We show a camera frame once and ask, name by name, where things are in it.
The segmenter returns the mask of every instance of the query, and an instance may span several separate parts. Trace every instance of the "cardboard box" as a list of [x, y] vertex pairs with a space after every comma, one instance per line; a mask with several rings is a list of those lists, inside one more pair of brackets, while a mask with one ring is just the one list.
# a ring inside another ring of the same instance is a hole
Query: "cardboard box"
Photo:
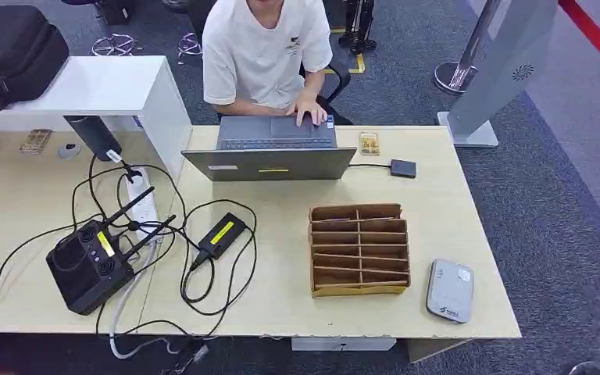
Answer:
[[410, 264], [401, 213], [397, 204], [311, 209], [312, 296], [403, 293]]

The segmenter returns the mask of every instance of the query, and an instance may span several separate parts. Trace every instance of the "hand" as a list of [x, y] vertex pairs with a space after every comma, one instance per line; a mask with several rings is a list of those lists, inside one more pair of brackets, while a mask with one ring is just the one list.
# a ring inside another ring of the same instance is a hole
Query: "hand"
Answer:
[[292, 115], [298, 113], [298, 117], [295, 119], [295, 126], [299, 127], [302, 125], [302, 117], [305, 112], [309, 112], [312, 115], [312, 123], [319, 126], [321, 122], [327, 120], [327, 112], [323, 109], [319, 103], [316, 102], [316, 96], [311, 94], [301, 93], [291, 106], [288, 107], [286, 115]]

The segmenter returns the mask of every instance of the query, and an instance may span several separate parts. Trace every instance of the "charging cable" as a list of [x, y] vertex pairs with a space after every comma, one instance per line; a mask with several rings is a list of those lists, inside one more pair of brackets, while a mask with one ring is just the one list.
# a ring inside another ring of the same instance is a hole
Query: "charging cable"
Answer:
[[[149, 266], [151, 264], [153, 258], [155, 257], [156, 249], [157, 249], [157, 242], [150, 241], [148, 243], [148, 255], [146, 257], [144, 267]], [[120, 300], [118, 301], [118, 304], [116, 305], [116, 311], [114, 312], [112, 323], [109, 326], [109, 346], [111, 346], [112, 353], [118, 359], [128, 359], [131, 356], [137, 354], [140, 350], [143, 349], [143, 347], [148, 346], [150, 344], [154, 344], [158, 341], [166, 342], [166, 351], [169, 354], [176, 355], [176, 354], [180, 353], [180, 350], [178, 350], [178, 351], [171, 350], [171, 345], [172, 345], [171, 340], [169, 340], [168, 338], [165, 338], [165, 337], [154, 338], [152, 340], [146, 341], [143, 344], [140, 344], [139, 346], [134, 348], [134, 350], [132, 350], [131, 352], [128, 352], [126, 354], [121, 354], [118, 351], [118, 348], [116, 348], [116, 338], [114, 337], [114, 335], [116, 332], [116, 326], [118, 325], [118, 319], [120, 318], [120, 314], [123, 312], [123, 309], [125, 308], [125, 302], [127, 301], [127, 298], [130, 297], [130, 293], [132, 293], [132, 291], [134, 290], [134, 287], [137, 286], [137, 283], [139, 282], [139, 280], [141, 279], [141, 277], [144, 275], [144, 273], [147, 270], [148, 269], [139, 273], [136, 277], [134, 277], [134, 280], [132, 280], [130, 285], [127, 286], [125, 293], [123, 293], [123, 295], [120, 297]]]

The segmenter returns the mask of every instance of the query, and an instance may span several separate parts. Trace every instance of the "yellow floor tape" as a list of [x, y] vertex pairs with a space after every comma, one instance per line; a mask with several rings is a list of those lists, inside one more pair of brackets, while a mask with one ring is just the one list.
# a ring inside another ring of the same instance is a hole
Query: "yellow floor tape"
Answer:
[[[330, 32], [332, 34], [343, 34], [346, 32], [346, 29], [343, 27], [335, 27], [334, 29], [330, 29]], [[362, 54], [355, 56], [355, 64], [357, 65], [357, 67], [351, 68], [348, 71], [351, 72], [351, 74], [364, 73], [365, 66], [364, 66], [364, 58], [363, 58]], [[332, 69], [325, 69], [325, 73], [334, 74], [334, 71]]]

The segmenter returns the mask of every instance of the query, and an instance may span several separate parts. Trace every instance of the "touchpad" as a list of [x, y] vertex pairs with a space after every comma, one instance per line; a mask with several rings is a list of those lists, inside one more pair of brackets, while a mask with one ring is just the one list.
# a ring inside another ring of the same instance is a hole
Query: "touchpad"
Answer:
[[312, 138], [314, 125], [312, 117], [305, 115], [302, 125], [295, 126], [295, 116], [275, 117], [271, 123], [272, 138]]

